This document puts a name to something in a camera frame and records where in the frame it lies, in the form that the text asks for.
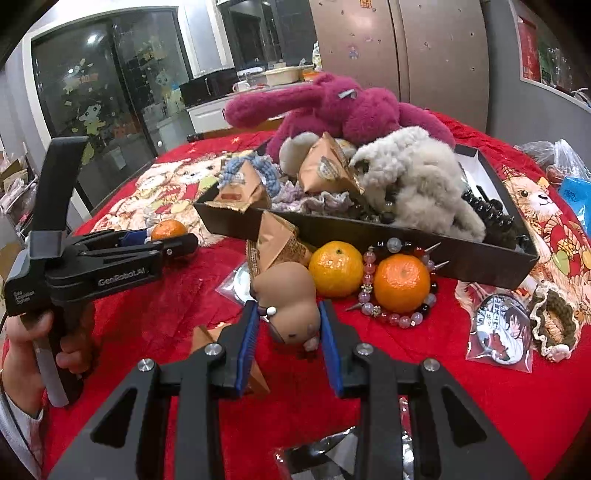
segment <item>kitchen counter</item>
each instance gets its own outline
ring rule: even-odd
[[[291,88],[294,86],[302,85],[304,82],[290,83],[289,85],[276,85],[273,87],[265,87],[263,89],[250,90],[253,92],[268,92],[270,90],[279,90],[283,88]],[[213,100],[211,102],[203,103],[201,105],[192,106],[187,108],[191,123],[195,129],[195,133],[204,134],[215,130],[223,130],[232,128],[232,126],[226,122],[223,115],[223,110],[226,104],[232,100],[238,93],[230,93],[223,98]],[[283,118],[287,113],[274,116],[269,120],[276,120]]]

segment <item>lotso bear plush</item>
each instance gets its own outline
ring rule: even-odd
[[[401,127],[418,125],[432,138],[455,146],[450,130],[428,111],[399,102],[385,88],[364,90],[353,79],[331,73],[301,86],[238,95],[226,106],[225,118],[233,127],[253,128],[286,112],[267,145],[267,154],[276,163],[284,143],[296,141],[307,132],[314,137],[328,132],[360,147]]]

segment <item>glass door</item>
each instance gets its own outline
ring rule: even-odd
[[[129,95],[159,154],[186,143],[195,133],[179,88],[192,77],[174,13],[140,10],[113,18]]]
[[[76,189],[92,210],[156,156],[125,88],[112,23],[59,29],[33,42],[32,53],[51,136],[90,137]]]

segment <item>gray fluffy plush toy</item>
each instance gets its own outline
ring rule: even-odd
[[[393,225],[482,242],[485,226],[462,200],[453,150],[420,127],[401,128],[360,147],[350,161],[369,204]]]

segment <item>mandarin orange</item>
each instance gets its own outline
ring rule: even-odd
[[[374,295],[378,304],[386,310],[413,312],[421,306],[430,289],[429,270],[413,255],[392,255],[378,264]]]
[[[346,297],[363,280],[363,257],[346,242],[329,242],[312,254],[308,270],[316,290],[325,297]]]
[[[152,240],[162,240],[163,238],[172,238],[185,233],[187,233],[187,227],[178,220],[171,218],[156,225],[152,230],[151,238]]]

